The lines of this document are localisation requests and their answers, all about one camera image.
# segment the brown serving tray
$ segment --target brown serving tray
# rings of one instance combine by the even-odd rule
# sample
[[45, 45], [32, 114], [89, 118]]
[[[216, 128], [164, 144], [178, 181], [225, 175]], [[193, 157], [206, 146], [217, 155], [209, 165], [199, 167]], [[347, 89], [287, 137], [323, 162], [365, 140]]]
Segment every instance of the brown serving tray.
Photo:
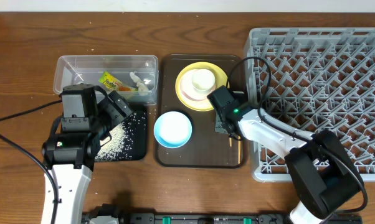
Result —
[[[215, 132], [216, 112], [194, 111], [184, 106], [175, 91], [176, 77], [180, 71], [195, 62], [209, 62], [219, 66], [228, 75], [241, 59], [235, 55], [186, 55], [172, 54], [163, 59], [159, 76], [158, 114], [169, 111], [184, 113], [192, 122], [190, 140], [176, 149], [168, 149], [156, 142], [154, 157], [162, 166], [238, 168], [248, 156], [245, 142], [230, 139], [227, 134]], [[233, 76], [233, 90], [245, 90], [244, 69], [238, 68]]]

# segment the wooden table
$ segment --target wooden table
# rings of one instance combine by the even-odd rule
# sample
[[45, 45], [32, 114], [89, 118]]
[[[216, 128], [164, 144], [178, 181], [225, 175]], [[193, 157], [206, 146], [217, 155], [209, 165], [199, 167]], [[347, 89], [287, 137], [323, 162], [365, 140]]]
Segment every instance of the wooden table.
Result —
[[[281, 13], [0, 13], [0, 117], [59, 99], [52, 84], [62, 55], [234, 54], [254, 27], [375, 27], [375, 14]], [[149, 133], [156, 107], [149, 108]], [[51, 106], [0, 124], [0, 133], [42, 160], [41, 145], [62, 112]], [[172, 169], [153, 159], [154, 137], [142, 161], [95, 164], [84, 211], [115, 203], [127, 211], [163, 213], [289, 212], [291, 183], [258, 183], [250, 164], [237, 170]], [[364, 222], [375, 223], [375, 183], [366, 184]], [[0, 140], [0, 223], [40, 223], [44, 175]], [[358, 194], [344, 207], [362, 203]]]

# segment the white wall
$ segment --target white wall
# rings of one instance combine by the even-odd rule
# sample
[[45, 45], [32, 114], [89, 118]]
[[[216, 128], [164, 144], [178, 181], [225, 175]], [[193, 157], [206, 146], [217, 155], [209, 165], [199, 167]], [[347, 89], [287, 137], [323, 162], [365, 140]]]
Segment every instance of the white wall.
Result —
[[375, 0], [0, 0], [4, 11], [375, 12]]

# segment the black tray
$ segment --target black tray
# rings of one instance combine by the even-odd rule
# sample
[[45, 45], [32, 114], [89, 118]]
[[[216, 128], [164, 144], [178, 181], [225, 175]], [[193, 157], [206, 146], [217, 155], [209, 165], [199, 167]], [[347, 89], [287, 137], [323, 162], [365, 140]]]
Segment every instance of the black tray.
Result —
[[[122, 122], [125, 132], [123, 147], [114, 147], [114, 153], [108, 154], [105, 159], [100, 159], [99, 156], [96, 156], [95, 162], [136, 161], [143, 159], [146, 155], [148, 119], [146, 108], [141, 105], [130, 106], [133, 110], [133, 114]], [[112, 141], [116, 141], [116, 136], [112, 137]]]
[[[194, 111], [184, 106], [175, 91], [176, 77], [180, 71], [195, 62], [209, 62], [228, 74], [241, 59], [234, 55], [168, 55], [161, 64], [159, 78], [159, 116], [168, 111], [179, 111], [191, 120], [193, 133], [190, 140], [176, 149], [168, 149], [156, 142], [154, 157], [162, 166], [238, 168], [247, 160], [247, 147], [243, 142], [217, 133], [216, 112]], [[245, 91], [245, 78], [238, 68], [231, 80], [233, 90]]]

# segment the gray dish rack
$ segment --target gray dish rack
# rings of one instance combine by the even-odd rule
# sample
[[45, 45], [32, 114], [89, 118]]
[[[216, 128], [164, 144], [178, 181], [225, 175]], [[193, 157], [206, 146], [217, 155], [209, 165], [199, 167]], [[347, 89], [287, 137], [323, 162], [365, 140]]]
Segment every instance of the gray dish rack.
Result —
[[[335, 132], [364, 181], [375, 181], [375, 28], [252, 29], [244, 56], [265, 58], [272, 68], [267, 113], [299, 129]], [[265, 69], [245, 63], [253, 103], [262, 96]], [[255, 180], [291, 181], [283, 159], [257, 142], [250, 160]]]

